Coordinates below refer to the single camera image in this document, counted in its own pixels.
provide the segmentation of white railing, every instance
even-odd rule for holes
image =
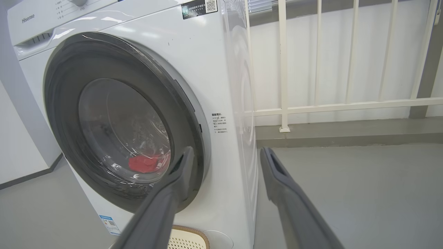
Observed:
[[[351,50],[350,50],[350,62],[349,71],[346,85],[346,98],[344,103],[341,104],[331,104],[331,105],[318,105],[319,98],[319,76],[320,76],[320,43],[321,43],[321,25],[322,25],[322,0],[318,0],[318,26],[317,26],[317,62],[315,69],[315,93],[314,93],[314,104],[309,106],[298,106],[298,107],[288,107],[288,53],[287,53],[287,41],[286,41],[286,1],[278,0],[279,6],[279,27],[280,27],[280,84],[281,84],[281,108],[277,109],[261,109],[257,110],[254,108],[255,116],[270,116],[270,115],[281,115],[282,125],[280,127],[280,132],[290,132],[288,127],[288,114],[294,113],[316,113],[316,112],[331,112],[331,111],[344,111],[344,110],[359,110],[359,109],[377,109],[377,108],[391,108],[391,107],[410,107],[410,106],[421,106],[421,105],[443,105],[443,97],[427,97],[427,98],[417,98],[420,80],[423,74],[424,63],[426,60],[427,50],[429,47],[429,41],[431,39],[432,26],[434,25],[435,11],[437,9],[438,0],[431,0],[429,6],[429,13],[427,16],[426,27],[424,38],[422,41],[422,47],[420,49],[419,62],[416,69],[414,85],[412,87],[411,97],[409,99],[398,99],[398,100],[383,100],[383,91],[387,84],[386,82],[386,67],[389,64],[391,47],[392,47],[392,34],[395,27],[396,13],[397,13],[397,3],[398,0],[392,0],[391,4],[391,18],[388,29],[388,39],[386,43],[385,59],[383,64],[383,71],[380,83],[380,89],[377,101],[371,102],[350,102],[352,86],[353,86],[353,76],[354,76],[354,65],[355,65],[355,45],[358,33],[358,0],[354,0],[354,15],[352,21],[352,34],[351,34]],[[248,0],[245,0],[245,7],[248,10]],[[249,27],[249,12],[247,13],[247,32],[249,39],[249,49],[251,53],[251,42],[250,42],[250,27]],[[255,99],[255,87],[254,80],[252,80],[252,90],[254,103]]]

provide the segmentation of white washing machine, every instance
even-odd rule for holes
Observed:
[[[243,1],[25,0],[8,24],[39,108],[112,234],[192,146],[192,193],[174,224],[204,231],[215,249],[253,247]]]

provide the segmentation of beige perforated basket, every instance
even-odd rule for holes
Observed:
[[[204,233],[185,226],[172,226],[168,249],[209,249]]]

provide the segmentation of hisense logo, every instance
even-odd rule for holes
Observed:
[[[31,20],[31,19],[34,18],[34,17],[35,17],[35,15],[31,15],[31,16],[28,16],[28,17],[26,17],[26,18],[23,18],[23,19],[22,19],[22,23],[25,23],[25,22]]]

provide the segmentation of round black door frame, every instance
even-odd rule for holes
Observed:
[[[135,212],[152,184],[135,184],[109,174],[86,142],[78,103],[83,88],[97,78],[112,78],[140,93],[156,110],[168,133],[171,163],[186,146],[195,152],[189,198],[196,196],[204,175],[203,139],[192,104],[180,85],[149,54],[118,37],[85,32],[63,41],[45,70],[44,102],[55,138],[81,178],[103,198]]]

